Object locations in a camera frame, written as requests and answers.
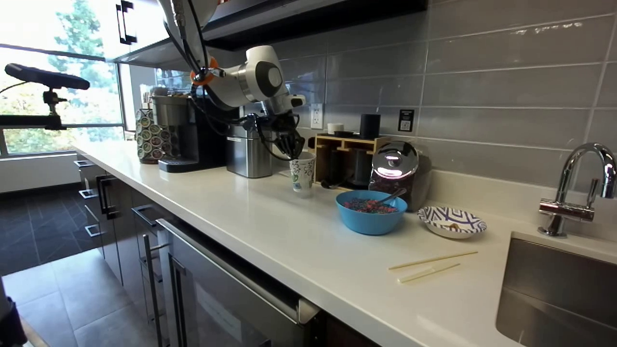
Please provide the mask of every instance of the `floor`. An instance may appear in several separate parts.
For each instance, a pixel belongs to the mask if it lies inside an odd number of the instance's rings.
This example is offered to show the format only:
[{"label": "floor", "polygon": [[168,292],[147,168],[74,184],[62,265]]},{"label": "floor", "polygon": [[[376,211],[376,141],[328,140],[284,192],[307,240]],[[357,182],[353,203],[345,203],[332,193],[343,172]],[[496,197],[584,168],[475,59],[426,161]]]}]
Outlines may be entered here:
[{"label": "floor", "polygon": [[156,347],[99,249],[2,278],[48,347]]},{"label": "floor", "polygon": [[79,188],[0,195],[0,276],[97,247],[83,230]]}]

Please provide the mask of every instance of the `decorative bowl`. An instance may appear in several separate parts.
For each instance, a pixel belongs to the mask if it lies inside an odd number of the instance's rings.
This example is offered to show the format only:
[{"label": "decorative bowl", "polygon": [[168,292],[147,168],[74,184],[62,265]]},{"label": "decorative bowl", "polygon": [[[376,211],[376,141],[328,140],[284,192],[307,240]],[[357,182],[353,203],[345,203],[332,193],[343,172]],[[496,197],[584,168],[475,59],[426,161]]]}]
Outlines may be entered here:
[{"label": "decorative bowl", "polygon": [[394,197],[380,203],[382,209],[376,213],[367,213],[363,207],[367,203],[376,203],[390,197],[384,192],[347,192],[336,197],[336,207],[340,211],[340,220],[345,228],[365,236],[386,236],[392,234],[403,220],[407,203]]},{"label": "decorative bowl", "polygon": [[426,230],[448,240],[471,240],[486,232],[486,222],[477,215],[450,207],[424,207],[419,211]]}]

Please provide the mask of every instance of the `coffee machine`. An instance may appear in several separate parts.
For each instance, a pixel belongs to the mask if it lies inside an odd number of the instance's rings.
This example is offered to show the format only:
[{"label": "coffee machine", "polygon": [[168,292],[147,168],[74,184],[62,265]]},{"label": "coffee machine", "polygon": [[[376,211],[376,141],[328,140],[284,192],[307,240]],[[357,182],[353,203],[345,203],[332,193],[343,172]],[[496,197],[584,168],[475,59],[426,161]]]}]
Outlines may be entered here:
[{"label": "coffee machine", "polygon": [[185,95],[166,89],[153,93],[153,118],[162,128],[162,172],[193,172],[226,165],[226,126],[214,122],[222,111],[203,101],[199,107]]}]

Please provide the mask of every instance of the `stainless steel sink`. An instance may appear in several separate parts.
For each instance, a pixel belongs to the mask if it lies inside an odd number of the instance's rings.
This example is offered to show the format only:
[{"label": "stainless steel sink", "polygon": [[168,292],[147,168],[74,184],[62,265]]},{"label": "stainless steel sink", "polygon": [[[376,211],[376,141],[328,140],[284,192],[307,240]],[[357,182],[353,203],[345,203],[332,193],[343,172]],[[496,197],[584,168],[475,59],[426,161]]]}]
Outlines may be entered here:
[{"label": "stainless steel sink", "polygon": [[498,330],[532,347],[615,347],[617,265],[513,238]]}]

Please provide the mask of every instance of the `blue bowl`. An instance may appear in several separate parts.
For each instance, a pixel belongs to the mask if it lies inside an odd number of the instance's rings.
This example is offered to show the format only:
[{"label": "blue bowl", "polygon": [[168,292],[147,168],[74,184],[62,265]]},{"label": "blue bowl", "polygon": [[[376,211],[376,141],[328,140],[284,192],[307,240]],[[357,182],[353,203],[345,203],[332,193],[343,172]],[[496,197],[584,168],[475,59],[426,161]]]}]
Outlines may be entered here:
[{"label": "blue bowl", "polygon": [[365,201],[382,201],[390,193],[382,192],[347,192],[336,197],[336,207],[340,211],[342,222],[365,236],[384,236],[394,232],[407,211],[407,203],[403,199],[390,199],[384,203],[384,207],[392,207],[392,213],[363,213],[359,207]]}]

